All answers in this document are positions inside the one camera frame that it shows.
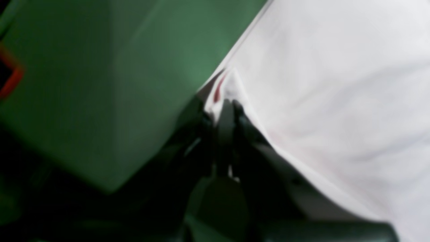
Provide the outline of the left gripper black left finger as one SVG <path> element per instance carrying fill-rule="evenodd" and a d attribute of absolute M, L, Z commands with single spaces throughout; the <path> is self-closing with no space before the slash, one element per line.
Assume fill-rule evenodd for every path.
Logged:
<path fill-rule="evenodd" d="M 193 188 L 210 173 L 212 120 L 199 112 L 182 125 L 162 148 L 167 153 L 163 180 L 171 187 Z"/>

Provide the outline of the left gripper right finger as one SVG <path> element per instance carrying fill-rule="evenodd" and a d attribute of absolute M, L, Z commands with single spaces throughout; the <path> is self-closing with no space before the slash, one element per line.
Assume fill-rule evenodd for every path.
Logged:
<path fill-rule="evenodd" d="M 241 103 L 232 101 L 241 186 L 252 215 L 302 215 L 284 181 L 260 148 L 272 147 L 246 116 Z"/>

